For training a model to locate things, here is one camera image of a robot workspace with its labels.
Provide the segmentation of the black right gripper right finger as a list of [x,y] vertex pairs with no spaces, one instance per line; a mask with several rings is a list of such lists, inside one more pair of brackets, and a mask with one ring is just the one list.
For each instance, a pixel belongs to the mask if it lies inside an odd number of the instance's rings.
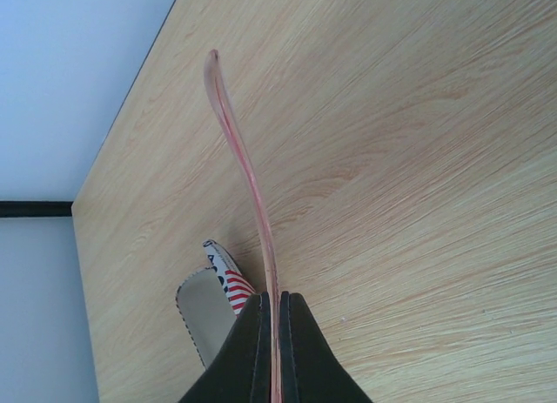
[[370,400],[336,359],[299,293],[281,293],[279,344],[284,402]]

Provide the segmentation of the black left frame post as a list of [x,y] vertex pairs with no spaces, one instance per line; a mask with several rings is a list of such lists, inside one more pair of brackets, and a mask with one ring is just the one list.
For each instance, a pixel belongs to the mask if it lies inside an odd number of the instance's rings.
[[1,201],[0,218],[66,218],[71,201]]

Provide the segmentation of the stars and stripes glasses case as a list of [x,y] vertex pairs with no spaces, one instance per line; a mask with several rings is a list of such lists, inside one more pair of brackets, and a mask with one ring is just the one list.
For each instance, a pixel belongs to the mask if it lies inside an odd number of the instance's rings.
[[208,368],[255,289],[222,245],[208,239],[203,249],[208,266],[177,289],[176,306],[202,366]]

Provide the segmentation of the red sunglasses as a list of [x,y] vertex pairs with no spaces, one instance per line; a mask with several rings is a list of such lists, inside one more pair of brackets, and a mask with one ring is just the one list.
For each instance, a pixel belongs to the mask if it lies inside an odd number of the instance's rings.
[[256,172],[245,143],[238,129],[238,123],[232,108],[232,101],[220,64],[217,50],[209,52],[204,66],[204,83],[210,105],[225,135],[238,166],[245,177],[256,215],[258,235],[262,249],[265,268],[265,285],[271,305],[271,402],[281,402],[284,399],[281,356],[279,344],[279,279],[276,264],[275,249],[272,238],[270,219],[265,207]]

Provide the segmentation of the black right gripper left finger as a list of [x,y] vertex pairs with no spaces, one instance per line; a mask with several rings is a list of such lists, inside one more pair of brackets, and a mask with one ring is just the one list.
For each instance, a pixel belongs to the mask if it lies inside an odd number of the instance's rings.
[[271,308],[266,292],[252,295],[216,359],[180,403],[266,403],[271,400]]

